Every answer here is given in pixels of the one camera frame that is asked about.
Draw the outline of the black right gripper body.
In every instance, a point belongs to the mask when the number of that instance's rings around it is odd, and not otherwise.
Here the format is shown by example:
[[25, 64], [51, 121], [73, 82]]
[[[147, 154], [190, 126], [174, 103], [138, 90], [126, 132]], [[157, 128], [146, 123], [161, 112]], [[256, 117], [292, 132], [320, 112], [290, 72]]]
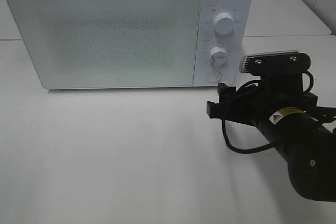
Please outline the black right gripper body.
[[262, 77], [223, 96], [223, 123], [254, 126], [259, 130], [277, 126], [289, 116], [307, 117], [318, 97], [303, 90], [302, 77]]

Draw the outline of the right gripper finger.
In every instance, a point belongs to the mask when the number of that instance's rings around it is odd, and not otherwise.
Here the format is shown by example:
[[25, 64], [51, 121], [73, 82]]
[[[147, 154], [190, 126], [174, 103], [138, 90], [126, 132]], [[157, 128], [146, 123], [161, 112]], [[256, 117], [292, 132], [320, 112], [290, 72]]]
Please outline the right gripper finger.
[[207, 101], [206, 113], [210, 119], [222, 119], [227, 110], [227, 102], [211, 102]]
[[227, 102], [237, 93], [236, 87], [229, 87], [225, 83], [219, 83], [217, 86], [217, 94], [219, 103]]

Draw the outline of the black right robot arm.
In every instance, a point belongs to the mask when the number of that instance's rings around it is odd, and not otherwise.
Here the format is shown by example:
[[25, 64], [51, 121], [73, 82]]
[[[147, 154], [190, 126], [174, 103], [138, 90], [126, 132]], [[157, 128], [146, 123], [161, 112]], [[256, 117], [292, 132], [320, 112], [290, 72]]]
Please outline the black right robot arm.
[[226, 146], [239, 154], [275, 149], [287, 163], [295, 191], [315, 201], [335, 201], [335, 109], [317, 105], [317, 96], [303, 89], [302, 76], [262, 77], [241, 87], [220, 83], [219, 101], [207, 103], [211, 119], [255, 127], [267, 144], [243, 149], [224, 134]]

